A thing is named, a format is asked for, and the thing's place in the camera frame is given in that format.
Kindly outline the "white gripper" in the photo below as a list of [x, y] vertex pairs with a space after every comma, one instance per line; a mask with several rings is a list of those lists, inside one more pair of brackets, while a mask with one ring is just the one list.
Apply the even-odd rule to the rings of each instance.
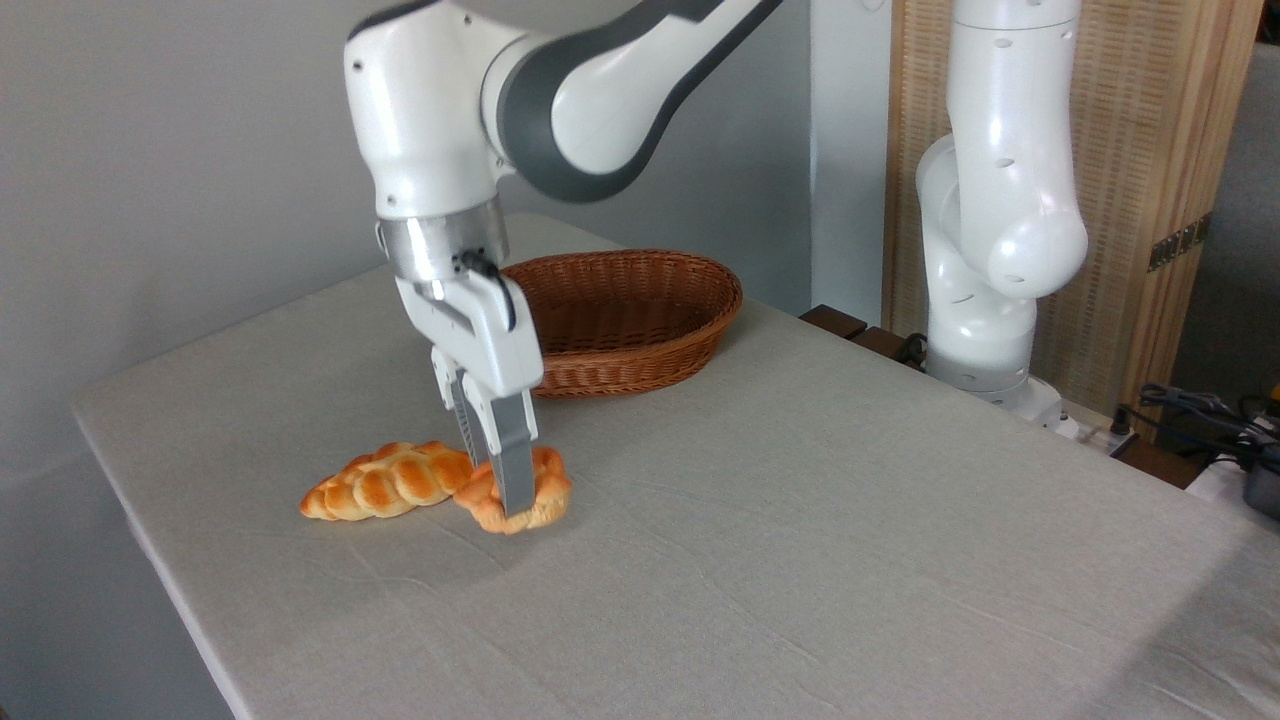
[[527, 511], [538, 438], [530, 389], [541, 383], [544, 366], [524, 291], [475, 270], [417, 284], [397, 277], [396, 284], [411, 323], [435, 346], [442, 401], [471, 464], [490, 462], [506, 516]]

